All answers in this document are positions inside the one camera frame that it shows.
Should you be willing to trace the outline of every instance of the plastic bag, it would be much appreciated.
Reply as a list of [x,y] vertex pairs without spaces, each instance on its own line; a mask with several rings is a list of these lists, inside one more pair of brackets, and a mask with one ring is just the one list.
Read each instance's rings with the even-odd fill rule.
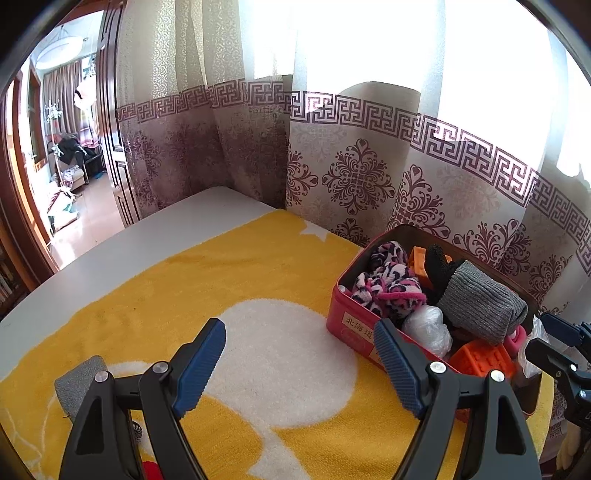
[[546,330],[544,330],[542,321],[535,315],[531,333],[527,336],[525,342],[523,342],[519,352],[517,353],[517,361],[523,369],[523,375],[525,378],[532,378],[542,373],[542,370],[536,367],[533,363],[528,362],[527,358],[525,357],[525,347],[527,347],[527,344],[530,342],[530,340],[533,340],[534,338],[541,338],[543,341],[550,343],[550,339],[548,338]]
[[437,307],[417,308],[404,320],[402,331],[439,358],[452,349],[452,336],[443,324],[443,312]]

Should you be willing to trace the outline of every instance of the blue gripper pad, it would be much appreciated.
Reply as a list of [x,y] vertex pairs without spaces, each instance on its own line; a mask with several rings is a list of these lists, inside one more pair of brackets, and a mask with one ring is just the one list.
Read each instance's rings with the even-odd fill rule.
[[418,378],[381,320],[374,326],[374,343],[402,406],[421,418],[426,407],[421,401]]
[[226,346],[226,326],[218,320],[178,378],[173,412],[180,420],[197,406]]

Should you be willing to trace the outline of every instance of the doorway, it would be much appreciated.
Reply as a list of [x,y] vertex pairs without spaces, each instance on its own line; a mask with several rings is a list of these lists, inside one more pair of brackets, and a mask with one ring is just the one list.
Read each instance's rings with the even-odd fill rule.
[[[124,228],[95,127],[102,17],[91,12],[56,27],[13,83],[15,181],[55,271]],[[66,37],[79,39],[73,56],[54,48]]]

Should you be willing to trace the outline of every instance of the pink leopard print fabric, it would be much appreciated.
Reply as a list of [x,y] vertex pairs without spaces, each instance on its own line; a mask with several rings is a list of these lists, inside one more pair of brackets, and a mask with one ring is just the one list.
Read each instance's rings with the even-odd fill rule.
[[427,303],[407,253],[398,242],[380,245],[371,255],[368,271],[357,277],[351,298],[379,317],[406,318]]

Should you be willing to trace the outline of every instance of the white table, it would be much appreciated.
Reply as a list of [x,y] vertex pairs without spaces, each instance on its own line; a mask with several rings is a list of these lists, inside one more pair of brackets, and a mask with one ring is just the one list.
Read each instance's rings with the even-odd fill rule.
[[233,190],[214,187],[97,245],[39,286],[0,322],[0,381],[81,308],[171,255],[273,210]]

